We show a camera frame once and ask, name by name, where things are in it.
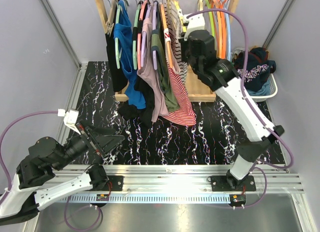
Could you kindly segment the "black white striped tank top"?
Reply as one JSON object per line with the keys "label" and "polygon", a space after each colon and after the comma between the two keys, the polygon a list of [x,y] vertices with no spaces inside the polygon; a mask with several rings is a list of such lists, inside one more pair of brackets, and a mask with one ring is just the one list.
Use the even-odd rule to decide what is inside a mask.
{"label": "black white striped tank top", "polygon": [[170,22],[171,22],[171,20],[169,19],[169,15],[168,15],[169,32],[171,33],[171,39],[172,39],[171,44],[173,46],[172,52],[173,52],[173,55],[174,55],[178,65],[179,65],[179,75],[182,80],[182,83],[185,84],[186,79],[187,79],[188,64],[186,62],[182,61],[181,44],[178,40],[179,38],[176,36],[176,33],[173,31],[173,28],[172,28]]}

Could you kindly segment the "pink hanger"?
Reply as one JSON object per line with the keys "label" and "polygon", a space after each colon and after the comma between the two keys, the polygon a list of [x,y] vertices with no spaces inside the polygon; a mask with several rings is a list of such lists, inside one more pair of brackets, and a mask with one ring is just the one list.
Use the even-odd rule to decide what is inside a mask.
{"label": "pink hanger", "polygon": [[138,17],[138,27],[137,27],[137,66],[138,69],[141,69],[141,36],[142,36],[142,27],[143,27],[143,21],[144,21],[144,16],[145,12],[148,8],[148,3],[149,0],[144,0],[140,12],[139,12],[139,17]]}

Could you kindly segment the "lilac hanger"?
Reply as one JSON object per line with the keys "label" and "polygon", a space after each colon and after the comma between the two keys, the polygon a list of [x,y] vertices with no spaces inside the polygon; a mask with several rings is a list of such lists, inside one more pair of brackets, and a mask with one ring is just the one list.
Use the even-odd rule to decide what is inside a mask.
{"label": "lilac hanger", "polygon": [[[151,8],[152,8],[152,6],[148,3],[147,4],[147,11],[145,13],[144,19],[149,18]],[[144,66],[145,49],[146,49],[146,36],[147,36],[147,33],[143,30],[142,31],[142,41],[141,41],[141,50],[140,50],[140,65],[141,65],[141,67]]]}

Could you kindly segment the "black garment on clip hanger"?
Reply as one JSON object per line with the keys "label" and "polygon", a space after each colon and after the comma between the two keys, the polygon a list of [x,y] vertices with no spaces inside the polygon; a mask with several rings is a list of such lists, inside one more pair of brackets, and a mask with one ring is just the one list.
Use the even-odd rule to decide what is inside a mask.
{"label": "black garment on clip hanger", "polygon": [[122,91],[127,83],[128,79],[125,77],[122,68],[117,68],[116,63],[116,54],[115,54],[115,41],[113,38],[113,34],[105,34],[106,37],[106,52],[108,57],[108,64],[111,73],[111,80],[112,80],[112,88],[114,92]]}

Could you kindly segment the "yellow plastic hanger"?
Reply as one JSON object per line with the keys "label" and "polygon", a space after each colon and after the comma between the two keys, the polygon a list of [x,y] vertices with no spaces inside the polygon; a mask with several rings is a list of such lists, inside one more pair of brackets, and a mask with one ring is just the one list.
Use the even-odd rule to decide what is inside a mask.
{"label": "yellow plastic hanger", "polygon": [[184,26],[184,16],[177,0],[166,0],[166,7],[170,24],[178,38],[183,38],[186,27]]}

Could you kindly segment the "orange hanger with red top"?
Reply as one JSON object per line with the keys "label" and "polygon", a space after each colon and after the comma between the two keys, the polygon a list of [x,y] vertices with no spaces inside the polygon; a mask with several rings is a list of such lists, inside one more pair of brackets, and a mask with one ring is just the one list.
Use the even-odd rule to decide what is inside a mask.
{"label": "orange hanger with red top", "polygon": [[166,58],[168,60],[170,68],[173,68],[170,33],[169,33],[169,29],[167,27],[164,5],[162,3],[160,3],[160,13],[161,13],[162,26],[163,26],[163,33],[164,33],[164,37],[165,37],[164,42],[165,42],[165,48],[166,48]]}

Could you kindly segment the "cream empty hanger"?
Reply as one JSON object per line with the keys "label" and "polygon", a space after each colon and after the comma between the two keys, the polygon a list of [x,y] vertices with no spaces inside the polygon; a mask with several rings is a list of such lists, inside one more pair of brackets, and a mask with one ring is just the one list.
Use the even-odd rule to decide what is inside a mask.
{"label": "cream empty hanger", "polygon": [[197,0],[197,11],[202,11],[204,9],[203,0]]}

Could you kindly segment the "aluminium rail base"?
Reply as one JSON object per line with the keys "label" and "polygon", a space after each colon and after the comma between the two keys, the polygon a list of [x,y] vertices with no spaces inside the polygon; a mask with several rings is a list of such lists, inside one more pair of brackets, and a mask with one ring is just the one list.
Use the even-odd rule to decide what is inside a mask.
{"label": "aluminium rail base", "polygon": [[158,119],[152,128],[119,114],[109,65],[91,61],[79,93],[80,116],[112,126],[124,142],[106,157],[108,172],[124,176],[123,190],[111,193],[100,212],[85,203],[55,203],[39,215],[37,232],[300,232],[295,195],[297,176],[271,167],[255,170],[257,191],[244,207],[215,204],[207,178],[224,174],[246,138],[236,116],[220,98],[194,102],[196,124]]}

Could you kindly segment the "wooden clip hanger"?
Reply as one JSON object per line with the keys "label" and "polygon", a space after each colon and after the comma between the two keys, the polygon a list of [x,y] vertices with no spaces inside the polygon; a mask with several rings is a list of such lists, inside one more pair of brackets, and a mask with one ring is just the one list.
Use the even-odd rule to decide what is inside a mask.
{"label": "wooden clip hanger", "polygon": [[106,34],[108,34],[108,35],[111,35],[113,27],[114,27],[114,19],[115,19],[117,7],[118,7],[118,0],[112,0],[111,6],[110,6],[110,11],[109,11],[109,16],[106,21]]}

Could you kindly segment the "lime green empty hanger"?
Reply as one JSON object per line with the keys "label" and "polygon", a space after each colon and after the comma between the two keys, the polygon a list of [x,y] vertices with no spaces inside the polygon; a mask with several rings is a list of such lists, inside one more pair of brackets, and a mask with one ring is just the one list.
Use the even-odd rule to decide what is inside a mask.
{"label": "lime green empty hanger", "polygon": [[[208,9],[212,9],[214,8],[214,3],[213,0],[204,0],[205,1],[205,5]],[[214,38],[216,38],[216,26],[215,26],[215,19],[214,19],[214,13],[213,12],[209,12],[208,16],[209,16],[209,22],[210,22],[210,30],[211,30],[211,34]]]}

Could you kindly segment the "wooden clothes rack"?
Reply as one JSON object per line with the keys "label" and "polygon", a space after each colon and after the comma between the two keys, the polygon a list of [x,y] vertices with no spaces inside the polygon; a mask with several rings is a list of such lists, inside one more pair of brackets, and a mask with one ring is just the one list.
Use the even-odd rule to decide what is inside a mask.
{"label": "wooden clothes rack", "polygon": [[107,37],[107,55],[125,80],[115,91],[116,100],[137,104],[147,98],[134,86],[150,84],[155,98],[178,102],[214,102],[216,94],[204,85],[184,61],[187,38],[205,29],[203,10],[209,10],[213,51],[219,59],[231,57],[230,12],[238,0],[198,0],[196,15],[183,14],[177,0],[141,0],[133,13],[126,0],[112,0],[106,11],[104,0],[95,0]]}

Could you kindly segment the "mint green hanger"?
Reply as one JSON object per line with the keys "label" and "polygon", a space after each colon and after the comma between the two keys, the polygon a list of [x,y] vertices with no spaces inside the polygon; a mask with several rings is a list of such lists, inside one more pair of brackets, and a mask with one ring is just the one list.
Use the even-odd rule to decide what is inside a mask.
{"label": "mint green hanger", "polygon": [[116,62],[116,67],[117,69],[120,69],[121,67],[121,56],[122,56],[122,48],[120,46],[120,41],[119,41],[119,32],[118,32],[118,25],[119,25],[119,20],[120,20],[120,14],[122,13],[123,8],[122,6],[118,3],[117,4],[117,10],[116,10],[116,17],[115,17],[115,29],[114,29],[114,43],[115,43],[115,62]]}

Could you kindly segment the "red white striped top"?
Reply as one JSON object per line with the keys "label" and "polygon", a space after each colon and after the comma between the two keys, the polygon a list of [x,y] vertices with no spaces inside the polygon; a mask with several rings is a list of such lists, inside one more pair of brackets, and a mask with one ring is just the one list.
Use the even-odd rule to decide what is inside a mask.
{"label": "red white striped top", "polygon": [[179,125],[193,126],[196,124],[196,115],[188,97],[187,89],[185,85],[182,83],[181,77],[179,75],[180,67],[178,66],[178,63],[172,54],[173,68],[170,68],[167,59],[166,48],[165,57],[168,68],[168,74],[170,78],[170,85],[179,104],[179,109],[174,112],[170,112],[167,116],[164,116],[164,118]]}

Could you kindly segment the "mauve pink top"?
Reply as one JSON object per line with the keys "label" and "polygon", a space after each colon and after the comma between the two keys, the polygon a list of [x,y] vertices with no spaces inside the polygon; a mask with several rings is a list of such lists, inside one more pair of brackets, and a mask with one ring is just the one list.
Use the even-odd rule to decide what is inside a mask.
{"label": "mauve pink top", "polygon": [[166,116],[169,114],[164,94],[161,92],[159,85],[158,73],[154,70],[152,50],[151,50],[151,36],[152,36],[152,19],[147,18],[143,21],[142,31],[146,32],[146,45],[144,55],[144,66],[138,70],[138,76],[141,77],[153,90],[154,93],[154,109],[152,112],[152,122],[156,122],[158,116]]}

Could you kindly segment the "olive green top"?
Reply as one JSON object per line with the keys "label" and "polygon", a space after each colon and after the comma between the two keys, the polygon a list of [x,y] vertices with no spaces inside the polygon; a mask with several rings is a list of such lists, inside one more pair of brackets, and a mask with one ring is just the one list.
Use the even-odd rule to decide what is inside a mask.
{"label": "olive green top", "polygon": [[168,72],[168,66],[165,54],[165,43],[160,31],[156,35],[156,52],[157,52],[157,74],[161,92],[165,96],[165,105],[168,112],[174,112],[180,108],[178,101],[172,91],[171,82]]}

